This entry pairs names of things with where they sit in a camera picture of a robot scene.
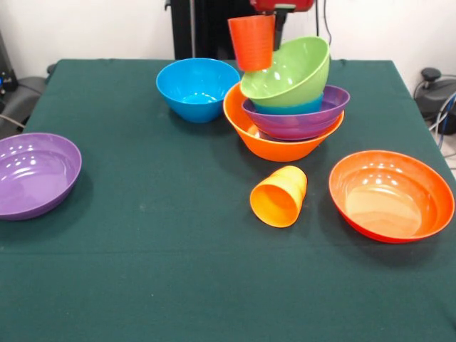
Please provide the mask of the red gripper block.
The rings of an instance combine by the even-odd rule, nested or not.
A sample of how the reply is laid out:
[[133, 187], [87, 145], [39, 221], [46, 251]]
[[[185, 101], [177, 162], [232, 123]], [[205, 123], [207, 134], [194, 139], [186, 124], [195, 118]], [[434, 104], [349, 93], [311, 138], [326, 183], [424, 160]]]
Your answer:
[[[313, 6], [314, 0], [250, 0], [249, 3], [256, 11], [276, 11], [277, 9], [308, 11]], [[275, 13], [274, 50], [280, 49], [286, 18], [286, 12]]]

